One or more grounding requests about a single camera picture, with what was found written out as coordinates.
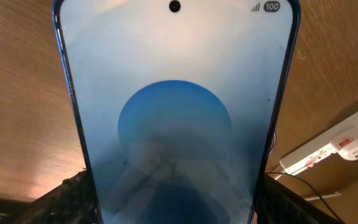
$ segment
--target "smartphone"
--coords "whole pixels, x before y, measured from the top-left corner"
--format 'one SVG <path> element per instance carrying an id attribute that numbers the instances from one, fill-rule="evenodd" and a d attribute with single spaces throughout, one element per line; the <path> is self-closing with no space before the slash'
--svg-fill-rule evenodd
<path id="1" fill-rule="evenodd" d="M 53 20 L 101 223 L 250 223 L 295 0 L 58 0 Z"/>

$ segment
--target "signal strength icon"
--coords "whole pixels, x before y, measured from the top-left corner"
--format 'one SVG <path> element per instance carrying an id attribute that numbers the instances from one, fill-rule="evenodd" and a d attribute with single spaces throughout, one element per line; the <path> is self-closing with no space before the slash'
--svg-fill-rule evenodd
<path id="1" fill-rule="evenodd" d="M 253 9 L 251 9 L 251 12 L 259 12 L 260 3 L 256 5 Z"/>

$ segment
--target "phone bezel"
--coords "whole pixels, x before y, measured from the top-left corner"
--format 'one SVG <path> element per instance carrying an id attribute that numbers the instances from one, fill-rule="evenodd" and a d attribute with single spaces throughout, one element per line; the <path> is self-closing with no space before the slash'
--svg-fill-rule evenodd
<path id="1" fill-rule="evenodd" d="M 95 203 L 98 208 L 97 209 L 98 220 L 99 220 L 100 224 L 103 224 L 104 222 L 103 222 L 103 218 L 101 216 L 101 209 L 100 209 L 100 205 L 99 205 L 98 193 L 96 191 L 96 186 L 95 186 L 95 182 L 93 179 L 93 173 L 92 173 L 92 168 L 91 168 L 91 164 L 90 164 L 90 160 L 89 160 L 88 150 L 86 148 L 85 135 L 84 135 L 82 124 L 81 124 L 80 112 L 79 112 L 78 105 L 76 102 L 75 90 L 74 90 L 74 86 L 72 84 L 73 79 L 71 77 L 71 71 L 70 71 L 70 66 L 68 63 L 67 51 L 66 51 L 66 47 L 65 47 L 64 38 L 63 38 L 62 25 L 60 23 L 60 7 L 62 6 L 63 1 L 64 0 L 55 0 L 55 2 L 53 4 L 53 8 L 52 8 L 52 20 L 53 20 L 53 24 L 55 27 L 55 33 L 56 33 L 56 38 L 57 38 L 57 42 L 58 42 L 58 49 L 60 52 L 60 58 L 62 60 L 63 71 L 64 71 L 65 78 L 66 78 L 66 84 L 67 84 L 67 88 L 68 88 L 68 92 L 69 92 L 69 96 L 70 96 L 71 107 L 73 108 L 75 123 L 77 126 L 78 135 L 80 137 L 80 144 L 81 144 L 81 148 L 82 148 L 84 159 L 85 159 L 86 169 L 88 171 L 86 176 L 88 178 L 88 181 L 92 182 L 93 192 L 95 194 L 95 200 L 96 200 Z M 290 37 L 288 39 L 287 51 L 285 52 L 285 58 L 284 58 L 284 62 L 283 62 L 283 68 L 282 68 L 282 73 L 280 76 L 280 81 L 278 84 L 276 99 L 275 99 L 275 103 L 273 106 L 272 118 L 270 120 L 270 125 L 269 125 L 267 138 L 266 138 L 266 142 L 265 142 L 264 153 L 262 156 L 262 162 L 260 163 L 257 184 L 255 186 L 255 193 L 253 195 L 252 204 L 255 203 L 255 198 L 257 198 L 257 196 L 259 194 L 259 189 L 260 189 L 259 186 L 261 184 L 263 184 L 262 180 L 263 180 L 263 176 L 265 173 L 267 159 L 269 156 L 270 144 L 273 139 L 273 133 L 274 133 L 275 126 L 277 123 L 278 112 L 280 111 L 280 106 L 281 106 L 283 95 L 284 95 L 285 84 L 287 82 L 288 72 L 290 69 L 291 59 L 292 59 L 293 51 L 295 48 L 296 37 L 298 34 L 299 25 L 300 25 L 301 11 L 300 11 L 300 5 L 299 5 L 298 0 L 287 0 L 287 1 L 291 4 L 291 8 L 292 8 L 292 13 L 293 13 L 292 26 L 291 26 L 291 31 L 290 31 Z M 254 207 L 252 206 L 250 209 L 248 224 L 250 224 L 252 222 L 253 217 L 254 217 Z"/>

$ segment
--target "brown wood grain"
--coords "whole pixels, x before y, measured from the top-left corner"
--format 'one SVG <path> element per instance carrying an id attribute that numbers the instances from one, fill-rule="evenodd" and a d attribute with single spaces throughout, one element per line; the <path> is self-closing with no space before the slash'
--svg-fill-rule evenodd
<path id="1" fill-rule="evenodd" d="M 0 196 L 33 200 L 84 167 L 52 0 L 0 0 Z M 358 2 L 301 0 L 302 21 L 269 165 L 358 111 Z M 358 180 L 334 155 L 300 174 L 318 190 Z M 280 181 L 300 195 L 311 190 Z"/>

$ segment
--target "red label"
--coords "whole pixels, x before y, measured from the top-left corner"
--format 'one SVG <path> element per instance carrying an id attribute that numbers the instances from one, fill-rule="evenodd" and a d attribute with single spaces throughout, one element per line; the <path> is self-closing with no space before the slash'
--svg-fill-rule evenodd
<path id="1" fill-rule="evenodd" d="M 341 141 L 341 142 L 339 143 L 339 145 L 340 145 L 341 147 L 344 147 L 345 145 L 349 144 L 349 143 L 352 142 L 352 141 L 353 141 L 353 139 L 347 138 L 347 139 Z"/>

